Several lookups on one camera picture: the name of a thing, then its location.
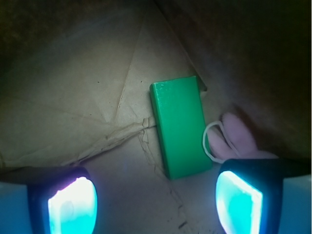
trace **white cable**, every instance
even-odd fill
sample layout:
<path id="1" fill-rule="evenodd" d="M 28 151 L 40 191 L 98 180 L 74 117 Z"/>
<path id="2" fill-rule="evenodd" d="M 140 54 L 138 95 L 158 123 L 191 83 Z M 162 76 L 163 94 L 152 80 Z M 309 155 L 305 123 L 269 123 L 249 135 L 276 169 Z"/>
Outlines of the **white cable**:
<path id="1" fill-rule="evenodd" d="M 238 150 L 235 148 L 235 146 L 232 144 L 232 142 L 229 140 L 229 137 L 228 137 L 228 135 L 226 134 L 226 131 L 224 130 L 223 124 L 222 124 L 222 122 L 219 121 L 219 120 L 208 124 L 207 127 L 205 128 L 205 131 L 204 131 L 204 133 L 203 133 L 203 142 L 202 142 L 203 148 L 204 148 L 204 151 L 205 151 L 205 154 L 206 154 L 213 162 L 222 164 L 222 163 L 224 163 L 224 161 L 225 161 L 225 160 L 223 160 L 223 159 L 219 159 L 219 158 L 214 157 L 212 154 L 210 154 L 210 153 L 208 152 L 208 150 L 207 150 L 207 148 L 206 148 L 206 142 L 205 142 L 206 135 L 207 135 L 207 140 L 208 140 L 208 144 L 209 144 L 208 130 L 209 130 L 211 127 L 215 126 L 215 125 L 218 125 L 218 126 L 220 127 L 221 132 L 223 133 L 223 136 L 224 136 L 224 138 L 225 138 L 226 143 L 227 143 L 227 144 L 229 145 L 229 147 L 235 152 L 235 154 L 236 154 L 239 158 L 241 158 L 240 153 L 239 153 Z"/>

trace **cyan light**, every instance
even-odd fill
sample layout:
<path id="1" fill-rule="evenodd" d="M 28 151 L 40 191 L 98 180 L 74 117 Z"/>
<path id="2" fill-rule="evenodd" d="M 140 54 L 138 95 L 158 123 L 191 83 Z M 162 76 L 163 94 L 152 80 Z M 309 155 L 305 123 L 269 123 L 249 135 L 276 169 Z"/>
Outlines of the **cyan light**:
<path id="1" fill-rule="evenodd" d="M 51 234 L 91 234 L 98 210 L 94 184 L 77 178 L 48 200 L 48 209 Z"/>
<path id="2" fill-rule="evenodd" d="M 216 207 L 226 233 L 256 234 L 260 230 L 262 193 L 231 171 L 216 183 Z"/>

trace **green box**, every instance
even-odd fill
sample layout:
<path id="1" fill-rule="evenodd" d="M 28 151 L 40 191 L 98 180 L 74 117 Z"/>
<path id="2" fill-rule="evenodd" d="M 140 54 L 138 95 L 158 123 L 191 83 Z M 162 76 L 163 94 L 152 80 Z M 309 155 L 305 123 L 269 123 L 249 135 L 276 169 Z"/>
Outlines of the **green box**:
<path id="1" fill-rule="evenodd" d="M 202 148 L 205 119 L 196 76 L 153 83 L 150 93 L 167 177 L 210 169 Z"/>

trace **white light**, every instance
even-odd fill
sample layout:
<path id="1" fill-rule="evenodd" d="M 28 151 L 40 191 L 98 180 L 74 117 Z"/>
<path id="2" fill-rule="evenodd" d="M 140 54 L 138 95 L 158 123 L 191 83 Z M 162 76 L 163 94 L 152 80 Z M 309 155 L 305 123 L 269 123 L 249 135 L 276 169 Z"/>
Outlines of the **white light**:
<path id="1" fill-rule="evenodd" d="M 77 178 L 48 200 L 48 208 L 51 234 L 91 234 L 98 211 L 94 184 Z"/>
<path id="2" fill-rule="evenodd" d="M 262 193 L 231 171 L 222 172 L 215 189 L 219 220 L 226 233 L 260 231 Z"/>

